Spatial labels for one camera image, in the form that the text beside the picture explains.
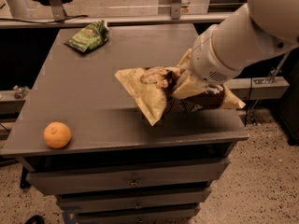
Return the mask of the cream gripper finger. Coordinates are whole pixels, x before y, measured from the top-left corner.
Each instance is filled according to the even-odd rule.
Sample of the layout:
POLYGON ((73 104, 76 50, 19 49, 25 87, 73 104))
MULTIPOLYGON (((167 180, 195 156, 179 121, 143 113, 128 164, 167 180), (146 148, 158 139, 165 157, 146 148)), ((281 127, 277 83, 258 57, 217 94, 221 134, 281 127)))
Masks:
POLYGON ((205 81, 193 75, 181 76, 175 85, 171 96, 176 99, 185 99, 206 91, 205 81))
POLYGON ((190 56, 191 56, 192 50, 187 49, 185 54, 182 56, 181 60, 179 61, 177 68, 180 71, 184 71, 188 68, 189 62, 190 62, 190 56))

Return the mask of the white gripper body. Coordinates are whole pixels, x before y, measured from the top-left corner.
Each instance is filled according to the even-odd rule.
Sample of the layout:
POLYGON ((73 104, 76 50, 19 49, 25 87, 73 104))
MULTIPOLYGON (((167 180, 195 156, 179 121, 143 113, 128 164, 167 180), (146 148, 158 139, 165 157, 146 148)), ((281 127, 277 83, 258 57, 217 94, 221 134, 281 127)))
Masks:
POLYGON ((230 68, 217 56, 213 48, 212 37, 217 31, 217 25, 211 25, 201 33, 192 45, 189 70, 207 83, 223 84, 237 77, 241 71, 230 68))

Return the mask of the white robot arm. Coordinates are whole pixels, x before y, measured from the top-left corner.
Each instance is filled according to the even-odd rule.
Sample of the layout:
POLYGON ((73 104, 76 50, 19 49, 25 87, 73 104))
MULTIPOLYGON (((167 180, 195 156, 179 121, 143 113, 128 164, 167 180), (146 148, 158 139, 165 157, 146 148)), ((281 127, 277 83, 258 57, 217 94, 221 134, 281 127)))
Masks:
POLYGON ((298 47, 299 0, 247 0, 196 38, 172 96, 197 95, 209 84, 223 84, 254 63, 298 47))

